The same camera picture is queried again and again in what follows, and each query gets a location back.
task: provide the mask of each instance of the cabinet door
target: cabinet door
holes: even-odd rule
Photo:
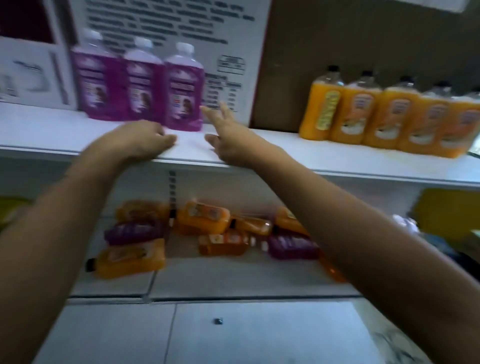
[[[189,363],[383,361],[350,302],[197,303],[178,305],[166,360]]]
[[[158,364],[165,358],[173,304],[64,308],[34,364]]]

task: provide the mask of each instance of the pink liquid bottle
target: pink liquid bottle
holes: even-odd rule
[[[135,49],[128,51],[125,63],[128,74],[128,97],[132,120],[163,123],[165,116],[164,66],[152,53],[150,39],[135,37]]]
[[[204,67],[193,59],[194,48],[177,43],[177,54],[165,60],[167,114],[170,129],[198,132],[202,129],[200,105],[205,82]]]
[[[82,109],[92,119],[128,120],[124,65],[102,40],[99,32],[84,29],[82,42],[72,48]]]

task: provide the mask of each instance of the black bottle cap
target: black bottle cap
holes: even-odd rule
[[[434,84],[434,86],[437,86],[437,87],[452,87],[452,84],[448,81],[438,81],[437,83]]]
[[[411,82],[414,83],[415,81],[413,80],[412,76],[402,76],[400,77],[400,82]]]
[[[96,259],[95,258],[90,258],[85,262],[85,272],[95,272],[96,270]]]
[[[331,64],[330,66],[327,67],[327,71],[329,72],[340,72],[340,67]]]

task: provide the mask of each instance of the white bottle cap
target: white bottle cap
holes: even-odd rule
[[[84,37],[87,39],[93,39],[93,40],[103,40],[103,37],[100,34],[100,32],[97,32],[96,30],[93,30],[90,28],[84,28]]]
[[[142,38],[141,36],[136,36],[135,46],[137,48],[153,48],[153,42],[150,39]]]
[[[195,47],[188,43],[177,43],[177,51],[181,53],[193,54]]]

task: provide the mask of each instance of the purple pouch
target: purple pouch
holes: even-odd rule
[[[103,236],[109,245],[126,245],[167,239],[168,231],[168,225],[158,222],[127,222],[105,230]]]
[[[279,229],[268,237],[268,252],[275,259],[318,259],[320,248],[308,236]]]

